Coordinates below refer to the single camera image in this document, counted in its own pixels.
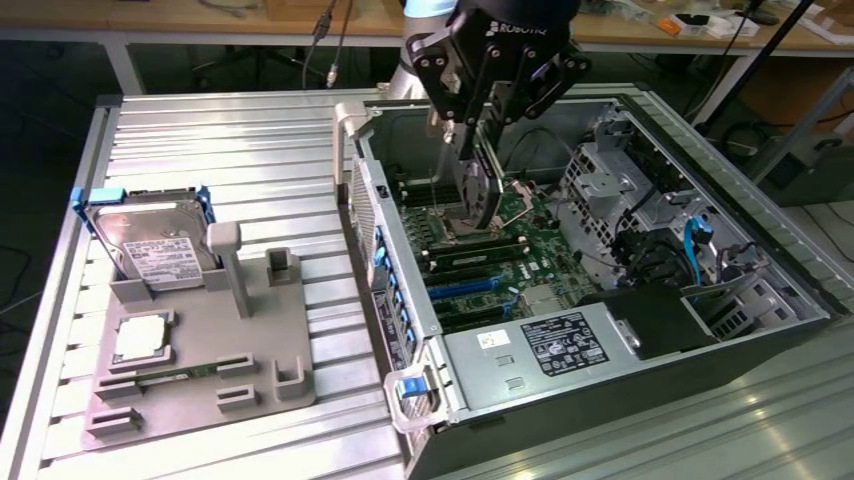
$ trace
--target white label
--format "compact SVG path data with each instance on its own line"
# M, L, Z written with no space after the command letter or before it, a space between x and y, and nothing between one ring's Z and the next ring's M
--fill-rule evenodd
M460 258L459 260L453 260L451 262L451 265L456 266L456 265L464 265L467 263L477 263L485 260L485 255L480 255L479 257L468 257L468 258Z
M189 238L128 242L124 249L142 280L149 284L201 278L201 267Z
M480 342L480 349L499 347L509 343L509 337L505 330L495 330L492 332L479 333L477 342Z

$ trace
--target cable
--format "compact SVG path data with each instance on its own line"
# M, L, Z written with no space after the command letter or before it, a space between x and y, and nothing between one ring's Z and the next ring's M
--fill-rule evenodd
M623 212L623 214L619 216L619 218L616 219L616 222L613 222L613 241L616 241L616 234L617 234L617 230L619 230L619 224L620 222L628 218L643 206L643 204L645 202L649 201L649 198L652 198L652 194L656 192L656 188L655 186L649 187L649 189L647 190L647 192L643 194L643 197L640 197L640 200L637 200L637 203L635 203L635 206L625 209L625 211Z
M33 293L32 295L29 295L26 298L22 298L21 300L18 300L17 302L14 302L12 305L9 305L8 307L5 307L2 310L0 310L0 317L2 315L5 315L8 312L10 312L12 310L14 310L17 307L20 307L22 304L25 304L28 301L30 301L33 298L36 298L38 295L41 295L44 293L44 290L41 290L40 292Z
M519 145L521 145L521 142L524 141L524 139L527 138L528 135L531 135L532 133L544 133L555 142L557 142L557 144L563 147L563 150L565 150L565 153L572 156L573 152L572 152L572 148L569 147L569 144L565 143L565 141L560 138L560 136L553 132L553 130L540 126L536 126L533 128L531 128L529 130L527 130L520 136L519 136L519 140L516 140L516 143L513 144L512 148L509 149L509 155L507 155L507 160L504 160L504 164L501 165L501 170L507 170L509 168L509 164L512 162L512 157L513 154L516 153L516 149L519 148Z
M836 243L836 241L834 240L832 236L830 235L830 232L827 232L827 230L824 229L824 227L822 226L820 223L818 223L818 219L815 218L815 216L812 215L812 213L806 209L804 206L800 206L800 209L803 210L803 212L807 214L807 216L810 217L810 219L812 220L812 223L815 223L815 226L818 227L818 229L822 231L822 233L824 234L824 236L827 237L827 239L830 240L830 243L832 243L832 246L836 248L836 251L839 252L839 255L842 255L842 257L851 263L854 263L854 258L848 257L844 253L844 251L842 250L842 247L839 246L839 244Z
M604 265L605 267L611 267L611 268L619 268L621 270L625 270L625 267L623 267L621 265L616 265L613 263L608 263L604 260L601 260L599 257L596 257L592 253L587 253L583 250L575 250L577 253L580 253L583 256L585 256L588 259L591 259L593 262L599 262L601 265Z
M29 73L32 73L36 77L41 78L41 80L44 80L48 85L53 88L53 90L56 90L56 92L65 97L68 100L70 100L73 103L76 103L80 107L82 107L86 110L94 110L94 105L92 105L89 102L81 100L76 95L70 94L68 92L68 90L65 90L58 83L56 82L56 80L53 80L50 77L48 77L44 73L41 73L38 70L36 70L33 67L30 67L26 63L24 63L22 60L20 60L18 58L16 58L14 56L10 57L12 61L14 63L17 63L21 67L24 67L25 70L29 71Z
M854 227L854 222L851 222L851 220L848 220L847 218L844 218L842 215L839 215L839 212L836 211L835 208L832 208L832 205L826 203L824 205L827 205L827 208L830 209L830 211L832 212L832 214L836 216L836 218L839 220L842 220L844 223L847 223L848 225L851 225Z
M325 38L327 33L329 33L329 27L332 25L332 10L335 10L335 4L337 0L329 0L329 5L325 7L325 11L320 14L317 18L317 23L315 23L315 29L310 32L310 47L308 47L308 53L305 54L305 60L302 62L302 74L301 74L301 85L302 90L305 88L305 77L308 76L308 64L310 63L310 56L315 53L315 48L317 48L317 43L320 40Z
M631 58L631 61L635 62L637 64L637 66L640 68L643 68L647 72L651 73L660 73L657 70L655 70L652 67L649 67L647 64L644 64L640 60L637 60L637 58L635 57L633 53L628 53L628 58Z
M329 73L325 76L325 88L332 88L335 80L337 80L337 60L341 56L341 48L344 47L344 37L347 36L347 25L349 24L349 17L352 15L352 4L355 0L349 0L347 3L347 13L344 14L344 25L341 26L341 34L337 36L337 48L335 49L335 60L332 60L332 66L329 67Z
M244 5L221 5L210 0L198 0L198 3L205 7L214 8L236 18L245 18L245 10L253 10L257 8L257 3L246 3Z
M729 43L725 46L725 49L723 50L723 55L720 55L721 60L725 61L725 55L727 53L729 53L729 50L732 48L732 45L735 44L735 39L737 38L737 35L742 33L742 28L744 28L744 22L747 21L747 17L750 16L751 12L744 11L744 16L742 17L742 21L737 24L737 28L735 29L735 34L732 35L732 38L729 39ZM715 89L717 88L717 85L720 84L720 80L723 80L723 76L725 75L727 72L727 68L725 66L720 66L720 72L717 72L717 78L715 79L713 83L711 84L711 88L708 88L708 92L705 93L705 97L703 98L703 100L696 104L696 106L691 109L691 111L688 111L687 113L681 113L681 116L687 119L695 112L699 111L700 108L703 108L703 105L705 104L705 102L708 101L708 98L711 97L711 94L713 93ZM696 97L696 95L699 94L699 92L701 91L701 86L693 91L693 95L691 95L691 98L688 100L688 103L684 105L684 110L687 110L691 106L691 103L693 102L693 98Z
M2 301L2 303L0 303L0 308L5 308L14 301L14 296L17 295L17 289L20 288L24 273L26 273L26 268L29 268L29 264L32 263L32 256L24 250L14 247L6 247L5 245L0 245L0 250L6 250L9 252L17 253L24 257L24 265L21 266L21 269L14 275L14 280L12 281L12 290L9 291L6 299Z
M843 113L840 113L838 115L834 115L834 116L827 117L827 118L822 118L815 123L820 124L820 123L834 122L834 121L836 121L836 120L839 120L842 118L846 118L851 114L854 114L854 110L847 110L847 111L844 111ZM764 144L764 142L767 142L767 140L771 138L771 136L764 132L764 130L762 130L763 127L787 128L787 127L794 127L794 126L795 126L794 123L768 123L768 122L766 122L763 120L752 120L752 121L748 121L748 122L735 122L723 131L723 134L720 135L720 140L717 140L717 143L720 144L720 151L724 153L724 155L731 160L736 160L736 161L744 163L744 162L747 162L747 160L750 160L752 158L754 155L737 155L729 149L729 145L746 146L743 144L739 144L739 143L731 141L731 138L735 135L735 133L740 132L740 131L748 131L748 132L754 133L756 135L756 144L760 147L762 144Z

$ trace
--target circuit board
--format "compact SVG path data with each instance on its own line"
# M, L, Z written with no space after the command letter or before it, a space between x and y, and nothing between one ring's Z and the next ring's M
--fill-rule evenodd
M479 245L512 244L513 239L521 242L520 247L512 247L512 258L500 261L501 257L496 257L488 265L449 268L451 264L421 262L424 284L445 333L535 315L537 311L524 298L524 292L531 292L532 287L548 287L553 295L549 304L557 309L569 308L584 295L596 291L545 201L517 182L504 189L497 221L487 230L465 227L461 203L400 207L400 216L416 257L425 252L467 247L473 251L455 253L455 262L483 261L488 254L483 252L489 250L475 250ZM431 271L431 267L443 265L448 271ZM487 291L455 294L455 286L464 288L477 281Z

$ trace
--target motherboard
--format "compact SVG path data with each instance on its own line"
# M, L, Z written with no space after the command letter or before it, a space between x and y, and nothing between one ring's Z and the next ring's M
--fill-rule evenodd
M596 291L532 182L507 182L497 215L483 230L472 228L453 187L409 187L399 194L445 333L560 311Z

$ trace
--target table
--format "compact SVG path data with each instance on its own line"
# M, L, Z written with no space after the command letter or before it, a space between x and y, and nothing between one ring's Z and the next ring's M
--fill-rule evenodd
M162 95L96 109L74 186L202 182L217 219L241 224L242 257L280 246L302 256L319 402L80 451L112 267L69 209L2 432L0 478L403 480L332 197L332 105L375 97L371 90ZM854 473L852 369L848 319L724 387L439 480L843 478Z
M397 0L353 0L357 17L348 29L344 44L364 47L401 45L403 13ZM639 0L639 4L656 10ZM778 16L786 11L767 7ZM245 19L212 10L196 0L0 0L0 39L96 42L104 46L126 95L144 88L126 45L214 44L304 46L310 44L316 15L297 11L288 21L266 19L261 6ZM337 42L340 19L320 45ZM579 15L573 21L575 38L591 52L636 52L719 55L727 40L708 36L673 38L653 25L629 22L619 16ZM762 27L755 37L737 39L731 55L737 56L720 86L697 116L703 120L743 74L759 49L776 27ZM854 57L854 48L836 46L802 26L796 26L782 42L775 55L806 57Z

